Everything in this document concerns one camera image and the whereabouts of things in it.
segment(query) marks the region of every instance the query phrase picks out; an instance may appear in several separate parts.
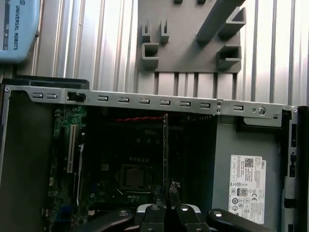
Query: regulatory label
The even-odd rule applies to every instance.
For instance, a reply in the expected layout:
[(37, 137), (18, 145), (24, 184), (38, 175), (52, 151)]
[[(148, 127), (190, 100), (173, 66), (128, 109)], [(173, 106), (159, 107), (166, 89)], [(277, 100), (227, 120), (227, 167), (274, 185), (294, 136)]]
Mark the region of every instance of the regulatory label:
[(228, 211), (264, 224), (266, 161), (259, 156), (231, 156)]

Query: expansion slot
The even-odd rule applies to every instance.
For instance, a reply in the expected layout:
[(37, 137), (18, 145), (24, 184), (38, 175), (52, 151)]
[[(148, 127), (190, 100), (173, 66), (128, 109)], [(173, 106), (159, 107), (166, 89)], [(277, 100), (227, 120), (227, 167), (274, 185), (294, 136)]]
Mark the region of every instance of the expansion slot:
[(74, 153), (78, 143), (78, 125), (70, 126), (67, 173), (73, 173)]

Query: open computer chassis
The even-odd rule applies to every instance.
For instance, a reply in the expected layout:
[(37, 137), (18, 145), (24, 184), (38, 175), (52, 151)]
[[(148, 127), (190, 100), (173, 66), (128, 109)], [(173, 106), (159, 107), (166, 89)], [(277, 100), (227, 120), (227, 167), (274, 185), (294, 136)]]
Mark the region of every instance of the open computer chassis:
[[(262, 156), (267, 161), (265, 226), (283, 232), (307, 231), (308, 107), (91, 91), (86, 82), (68, 82), (10, 80), (1, 86), (0, 225), (7, 231), (53, 231), (53, 226), (54, 231), (70, 231), (100, 211), (91, 206), (109, 211), (119, 203), (133, 207), (152, 201), (156, 184), (162, 186), (164, 179), (180, 183), (182, 200), (204, 212), (227, 210), (233, 154)], [(136, 122), (138, 129), (132, 135), (127, 123)], [(125, 129), (119, 130), (122, 123)], [(146, 124), (150, 129), (139, 130)], [(64, 163), (56, 163), (60, 171), (53, 170), (55, 137), (63, 133), (69, 140), (80, 135), (78, 144), (60, 145), (66, 152), (75, 149), (78, 155), (73, 154), (74, 160), (66, 157)], [(133, 145), (139, 140), (153, 140), (159, 146)], [(152, 152), (162, 155), (156, 158)], [(96, 158), (99, 153), (112, 157), (110, 163), (101, 164)], [(169, 177), (163, 161), (168, 153), (173, 175)], [(109, 168), (117, 169), (117, 184), (99, 178)], [(151, 168), (160, 174), (153, 177)], [(106, 184), (115, 184), (115, 191), (103, 190)]]

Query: gray plastic holder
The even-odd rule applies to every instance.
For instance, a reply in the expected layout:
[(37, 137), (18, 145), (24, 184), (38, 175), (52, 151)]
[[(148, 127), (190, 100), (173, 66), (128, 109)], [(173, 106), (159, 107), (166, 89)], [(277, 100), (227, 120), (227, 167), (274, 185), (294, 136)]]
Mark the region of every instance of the gray plastic holder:
[(221, 27), (218, 36), (221, 40), (229, 40), (246, 25), (246, 9), (242, 8), (233, 20), (227, 20)]
[[(240, 47), (240, 33), (228, 40), (220, 39), (217, 33), (224, 34), (228, 22), (238, 21), (242, 16), (238, 14), (239, 6), (244, 1), (207, 0), (203, 4), (199, 0), (139, 1), (136, 72), (238, 73), (241, 62), (230, 65), (229, 69), (221, 68), (217, 53), (227, 44)], [(205, 36), (210, 40), (208, 44), (197, 41)], [(148, 45), (144, 43), (158, 44), (153, 58), (145, 55), (143, 49), (147, 50)]]
[(208, 44), (233, 11), (244, 2), (245, 0), (217, 0), (197, 34), (197, 41)]
[(143, 43), (141, 46), (141, 59), (146, 70), (154, 70), (158, 67), (159, 57), (157, 56), (159, 49), (158, 43)]
[(241, 61), (241, 47), (227, 44), (217, 52), (218, 71), (226, 71)]

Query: metal wall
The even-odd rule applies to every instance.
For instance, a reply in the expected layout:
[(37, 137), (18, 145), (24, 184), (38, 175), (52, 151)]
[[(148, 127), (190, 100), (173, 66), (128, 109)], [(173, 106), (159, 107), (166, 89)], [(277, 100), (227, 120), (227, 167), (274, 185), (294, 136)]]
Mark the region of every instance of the metal wall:
[(308, 104), (309, 1), (243, 7), (238, 75), (135, 73), (138, 0), (44, 0), (41, 35), (17, 72), (87, 79), (93, 90)]

